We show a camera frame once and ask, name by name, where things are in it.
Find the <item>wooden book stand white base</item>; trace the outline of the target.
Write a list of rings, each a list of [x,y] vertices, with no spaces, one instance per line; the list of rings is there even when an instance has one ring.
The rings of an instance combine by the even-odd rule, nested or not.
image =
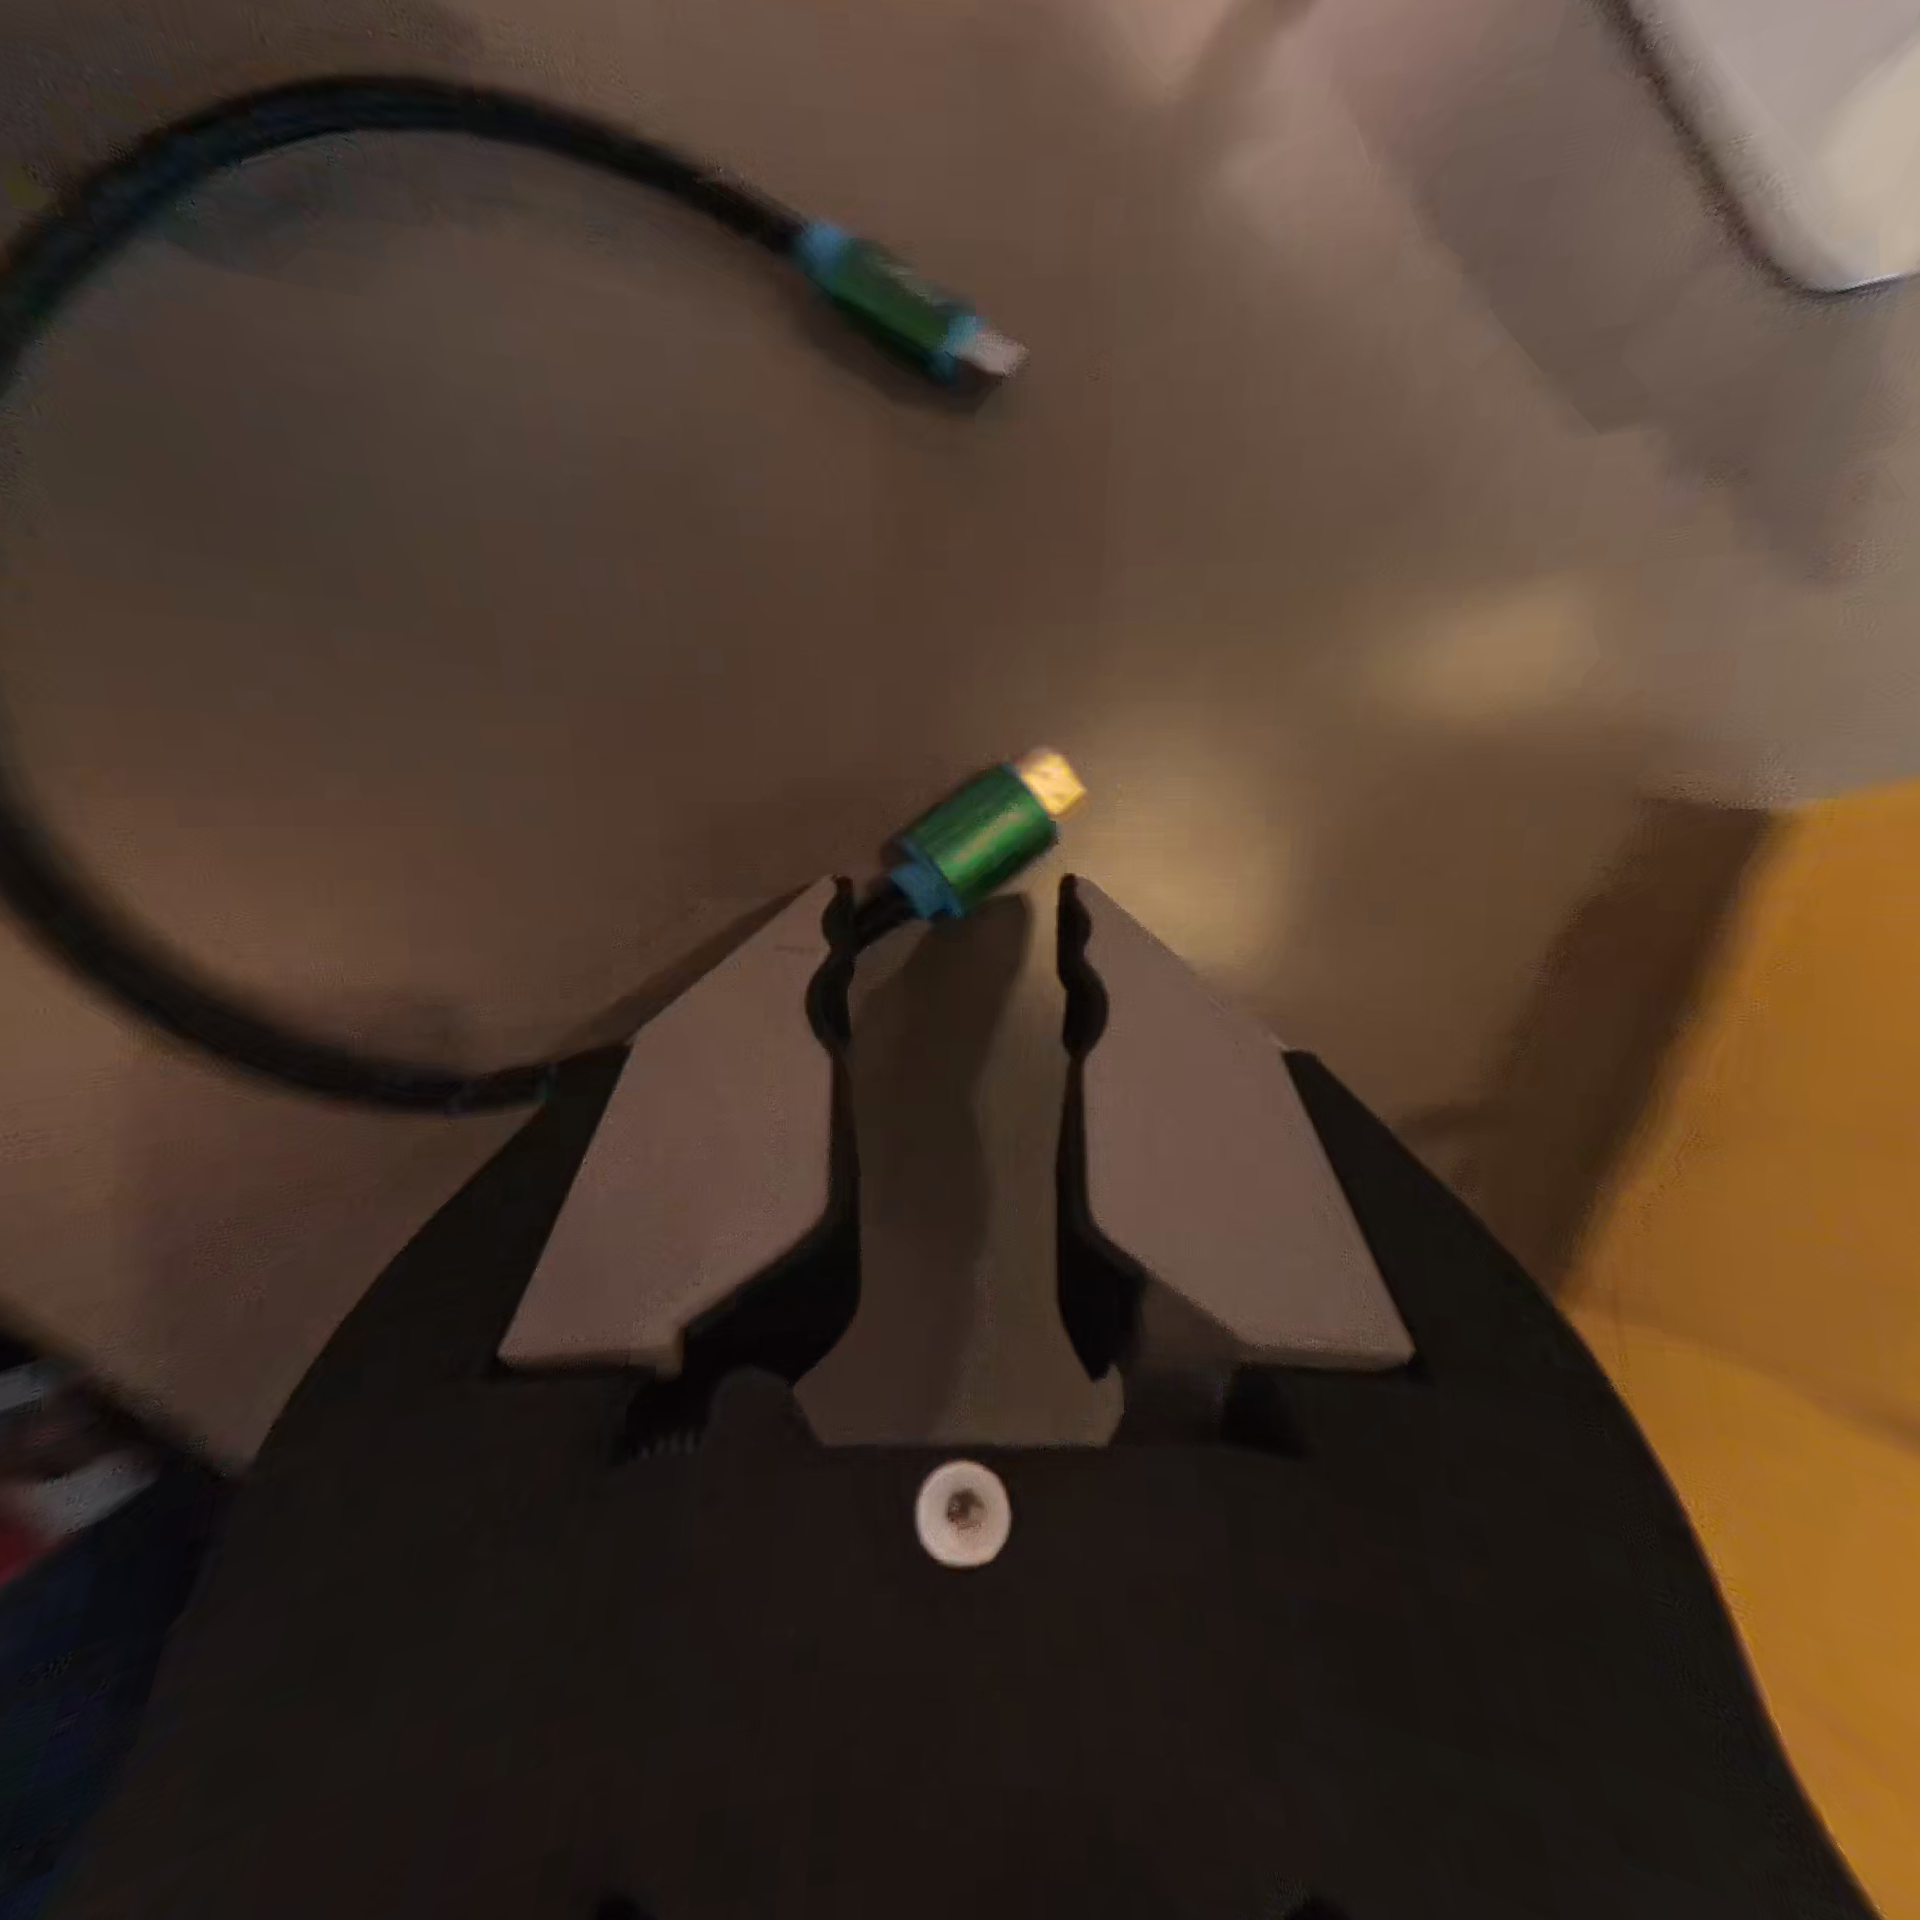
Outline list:
[[[1851,294],[1917,274],[1915,1],[1622,1],[1757,252]]]

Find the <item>yellow plastic bin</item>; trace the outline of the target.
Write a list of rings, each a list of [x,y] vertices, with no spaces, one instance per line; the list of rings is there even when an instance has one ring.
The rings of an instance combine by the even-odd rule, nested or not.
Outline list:
[[[1915,782],[1654,805],[1569,959],[1622,1065],[1563,1295],[1815,1808],[1915,1916]]]

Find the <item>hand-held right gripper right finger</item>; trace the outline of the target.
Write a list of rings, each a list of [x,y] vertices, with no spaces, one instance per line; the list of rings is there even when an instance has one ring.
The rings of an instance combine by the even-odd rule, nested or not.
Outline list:
[[[1282,1042],[1087,877],[1057,930],[1057,1272],[1087,1378],[1410,1361]]]

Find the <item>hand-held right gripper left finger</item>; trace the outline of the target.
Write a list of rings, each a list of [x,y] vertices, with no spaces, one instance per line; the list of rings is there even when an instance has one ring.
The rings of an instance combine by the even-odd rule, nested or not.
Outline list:
[[[497,1348],[505,1366],[681,1376],[716,1314],[827,1221],[834,1062],[809,989],[846,901],[838,877],[701,898],[598,1015],[622,1065]]]

